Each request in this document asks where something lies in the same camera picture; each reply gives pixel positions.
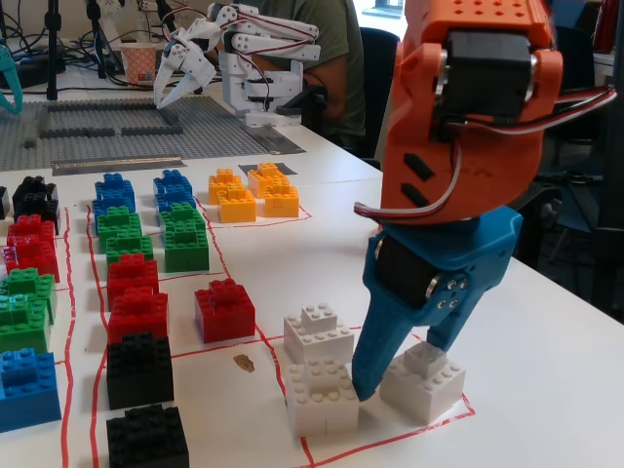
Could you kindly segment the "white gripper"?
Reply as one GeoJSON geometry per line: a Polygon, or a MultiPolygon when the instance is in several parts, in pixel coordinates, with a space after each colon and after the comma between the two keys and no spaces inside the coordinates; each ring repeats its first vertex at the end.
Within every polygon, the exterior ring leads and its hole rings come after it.
{"type": "Polygon", "coordinates": [[[158,109],[183,98],[196,89],[204,90],[215,77],[215,68],[205,57],[219,41],[219,26],[207,19],[196,19],[188,28],[179,28],[161,56],[153,83],[154,104],[158,109]],[[184,72],[180,81],[165,95],[176,70],[184,72]]]}

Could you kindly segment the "long teal gripper finger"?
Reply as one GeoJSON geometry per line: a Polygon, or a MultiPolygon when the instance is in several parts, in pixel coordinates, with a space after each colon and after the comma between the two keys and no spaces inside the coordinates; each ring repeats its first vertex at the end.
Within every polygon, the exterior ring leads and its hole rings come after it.
{"type": "Polygon", "coordinates": [[[17,73],[16,64],[14,62],[10,48],[5,41],[1,42],[1,76],[5,78],[9,90],[14,100],[14,112],[12,114],[19,115],[23,106],[23,91],[20,84],[20,78],[17,73]]]}

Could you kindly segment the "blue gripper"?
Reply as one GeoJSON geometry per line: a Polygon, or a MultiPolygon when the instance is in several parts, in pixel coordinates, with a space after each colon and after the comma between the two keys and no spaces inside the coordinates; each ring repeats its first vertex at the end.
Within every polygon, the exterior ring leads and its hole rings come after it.
{"type": "Polygon", "coordinates": [[[448,351],[483,294],[508,267],[523,218],[500,207],[438,226],[386,224],[370,239],[366,319],[352,359],[352,381],[368,400],[409,331],[431,313],[427,341],[448,351]]]}

